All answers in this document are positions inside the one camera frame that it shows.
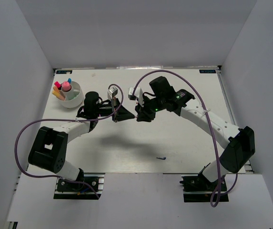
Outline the pink glue bottle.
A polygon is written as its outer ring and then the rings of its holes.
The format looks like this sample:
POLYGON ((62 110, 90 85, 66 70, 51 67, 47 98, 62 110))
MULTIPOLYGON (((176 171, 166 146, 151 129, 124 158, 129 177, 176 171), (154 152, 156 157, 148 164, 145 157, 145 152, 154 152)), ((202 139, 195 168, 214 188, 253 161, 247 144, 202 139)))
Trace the pink glue bottle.
POLYGON ((61 90, 63 92, 69 92, 72 89, 71 84, 68 81, 65 81, 61 85, 61 90))

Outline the orange pink highlighter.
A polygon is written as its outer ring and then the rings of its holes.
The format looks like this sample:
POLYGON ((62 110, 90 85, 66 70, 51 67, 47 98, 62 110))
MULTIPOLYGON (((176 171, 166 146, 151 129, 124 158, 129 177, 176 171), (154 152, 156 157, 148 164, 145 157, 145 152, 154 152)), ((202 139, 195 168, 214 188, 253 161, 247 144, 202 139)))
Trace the orange pink highlighter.
POLYGON ((56 92, 56 91, 52 91, 52 94, 57 97, 59 100, 64 101, 65 97, 63 97, 60 93, 56 92))

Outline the pink black highlighter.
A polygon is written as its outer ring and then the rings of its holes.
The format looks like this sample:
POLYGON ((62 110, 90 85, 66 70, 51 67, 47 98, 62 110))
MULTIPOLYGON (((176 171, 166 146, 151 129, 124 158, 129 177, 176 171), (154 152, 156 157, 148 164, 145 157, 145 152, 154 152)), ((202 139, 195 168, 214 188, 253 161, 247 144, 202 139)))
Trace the pink black highlighter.
POLYGON ((57 87, 58 90, 61 90, 62 85, 58 81, 56 81, 54 85, 57 87))

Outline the grey orange highlighter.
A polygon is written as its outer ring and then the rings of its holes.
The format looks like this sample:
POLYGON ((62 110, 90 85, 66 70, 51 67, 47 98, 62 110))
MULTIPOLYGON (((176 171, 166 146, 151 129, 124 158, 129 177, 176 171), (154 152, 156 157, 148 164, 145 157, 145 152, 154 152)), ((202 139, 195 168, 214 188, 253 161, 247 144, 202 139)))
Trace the grey orange highlighter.
POLYGON ((54 86, 54 87, 53 87, 53 90, 56 91, 57 93, 60 93, 60 91, 59 91, 59 89, 58 89, 57 86, 54 86))

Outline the red pen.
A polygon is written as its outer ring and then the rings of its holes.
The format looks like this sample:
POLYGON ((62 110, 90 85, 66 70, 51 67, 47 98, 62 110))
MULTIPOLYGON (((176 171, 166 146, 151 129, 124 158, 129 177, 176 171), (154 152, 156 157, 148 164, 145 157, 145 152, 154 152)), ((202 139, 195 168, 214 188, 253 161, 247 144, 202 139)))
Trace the red pen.
POLYGON ((116 100, 117 98, 114 96, 113 98, 112 98, 112 110, 113 110, 113 115, 112 115, 112 121, 113 122, 117 122, 116 121, 116 108, 117 108, 117 100, 116 100))

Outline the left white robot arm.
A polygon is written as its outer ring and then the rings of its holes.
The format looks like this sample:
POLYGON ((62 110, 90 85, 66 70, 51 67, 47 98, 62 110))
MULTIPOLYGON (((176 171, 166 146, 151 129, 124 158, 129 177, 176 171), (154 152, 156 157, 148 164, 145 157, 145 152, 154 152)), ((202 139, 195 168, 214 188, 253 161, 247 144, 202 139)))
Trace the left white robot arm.
POLYGON ((85 122, 68 122, 56 128, 41 127, 31 148, 29 163, 68 180, 68 185, 73 190, 82 189, 83 170, 66 161, 67 144, 94 130, 98 124, 96 118, 107 116, 114 122, 135 118, 135 115, 121 105, 118 98, 101 101, 97 92, 86 93, 84 105, 79 108, 76 115, 85 122))

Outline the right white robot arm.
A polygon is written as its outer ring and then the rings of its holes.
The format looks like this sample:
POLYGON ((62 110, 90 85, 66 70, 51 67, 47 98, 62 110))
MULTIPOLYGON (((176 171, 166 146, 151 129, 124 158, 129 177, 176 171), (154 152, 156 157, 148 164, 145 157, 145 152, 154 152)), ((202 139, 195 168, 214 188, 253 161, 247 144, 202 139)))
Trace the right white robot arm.
POLYGON ((216 185, 218 176, 237 173, 255 153, 254 131, 246 126, 240 128, 204 109, 193 94, 180 89, 175 91, 168 80, 160 76, 149 83, 153 98, 145 96, 140 87, 129 88, 130 100, 137 100, 135 107, 138 122, 151 122, 162 110, 173 112, 191 121, 209 135, 224 149, 221 156, 207 165, 199 174, 199 185, 210 190, 216 185))

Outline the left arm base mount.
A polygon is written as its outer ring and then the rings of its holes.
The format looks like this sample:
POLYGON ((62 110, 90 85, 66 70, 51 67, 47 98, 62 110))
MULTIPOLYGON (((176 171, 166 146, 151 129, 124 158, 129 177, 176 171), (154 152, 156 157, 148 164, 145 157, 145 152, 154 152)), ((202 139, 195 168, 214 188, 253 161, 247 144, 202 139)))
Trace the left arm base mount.
MULTIPOLYGON (((103 191, 105 174, 84 174, 84 181, 88 183, 100 197, 103 191)), ((95 193, 84 184, 73 184, 65 179, 57 179, 54 199, 63 200, 97 200, 95 193)))

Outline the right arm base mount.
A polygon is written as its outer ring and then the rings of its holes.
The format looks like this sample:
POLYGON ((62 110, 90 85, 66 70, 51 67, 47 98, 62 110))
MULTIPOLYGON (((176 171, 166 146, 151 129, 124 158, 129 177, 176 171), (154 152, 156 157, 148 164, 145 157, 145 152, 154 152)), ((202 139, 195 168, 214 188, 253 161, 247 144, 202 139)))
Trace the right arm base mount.
POLYGON ((182 176, 180 184, 183 188, 185 203, 209 203, 218 181, 206 183, 198 176, 182 176))

